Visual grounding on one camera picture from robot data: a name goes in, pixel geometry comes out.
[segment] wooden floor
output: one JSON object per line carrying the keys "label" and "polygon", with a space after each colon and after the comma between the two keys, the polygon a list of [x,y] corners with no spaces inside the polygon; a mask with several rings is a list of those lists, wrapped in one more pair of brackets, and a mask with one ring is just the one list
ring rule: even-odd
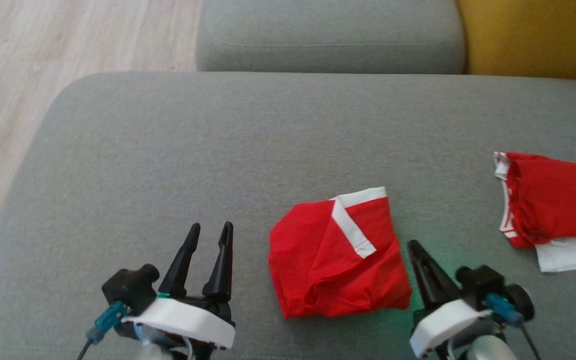
{"label": "wooden floor", "polygon": [[109,71],[194,71],[200,0],[0,0],[0,209],[48,105]]}

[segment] white cloth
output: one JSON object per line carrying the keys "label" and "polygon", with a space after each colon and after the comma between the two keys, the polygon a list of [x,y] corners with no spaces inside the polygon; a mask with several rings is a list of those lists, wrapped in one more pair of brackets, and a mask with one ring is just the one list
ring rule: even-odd
{"label": "white cloth", "polygon": [[[494,176],[501,180],[505,208],[499,230],[511,239],[518,236],[512,224],[513,214],[510,212],[510,194],[506,185],[506,176],[510,168],[510,159],[504,152],[494,153]],[[542,272],[562,272],[576,270],[576,237],[560,237],[547,244],[538,244],[537,260]]]}

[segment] white cable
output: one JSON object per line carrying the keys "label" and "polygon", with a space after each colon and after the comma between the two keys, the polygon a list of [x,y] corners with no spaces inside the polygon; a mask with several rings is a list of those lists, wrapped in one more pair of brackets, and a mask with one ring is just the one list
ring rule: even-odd
{"label": "white cable", "polygon": [[183,342],[185,342],[185,346],[188,348],[188,360],[193,360],[193,344],[190,343],[190,340],[187,336],[182,336]]}
{"label": "white cable", "polygon": [[446,346],[447,350],[448,350],[448,359],[450,360],[455,360],[455,353],[453,351],[453,346],[455,345],[453,342],[453,340],[455,339],[455,337],[451,337],[448,340],[448,346]]}

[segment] gray fabric surface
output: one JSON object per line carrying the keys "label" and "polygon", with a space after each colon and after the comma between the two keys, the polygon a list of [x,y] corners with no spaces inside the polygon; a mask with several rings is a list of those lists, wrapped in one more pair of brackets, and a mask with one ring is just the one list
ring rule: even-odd
{"label": "gray fabric surface", "polygon": [[[0,359],[74,359],[124,267],[166,269],[202,224],[200,292],[235,226],[232,351],[215,358],[411,359],[410,311],[282,318],[268,231],[295,203],[385,186],[402,242],[446,271],[524,285],[544,359],[576,358],[576,271],[539,272],[499,232],[493,151],[576,162],[576,80],[468,75],[109,73],[48,111],[0,214]],[[415,294],[411,309],[420,306]],[[530,359],[518,331],[509,341]],[[87,359],[126,359],[111,333]]]}
{"label": "gray fabric surface", "polygon": [[454,0],[204,0],[201,71],[461,74]]}

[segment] folded clothing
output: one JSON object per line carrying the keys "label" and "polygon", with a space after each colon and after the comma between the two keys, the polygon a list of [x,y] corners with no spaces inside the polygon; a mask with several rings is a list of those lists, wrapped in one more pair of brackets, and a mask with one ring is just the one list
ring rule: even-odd
{"label": "folded clothing", "polygon": [[499,230],[515,248],[537,248],[544,272],[576,269],[576,163],[494,153],[505,210]]}
{"label": "folded clothing", "polygon": [[270,230],[268,264],[286,318],[409,307],[384,187],[295,205]]}

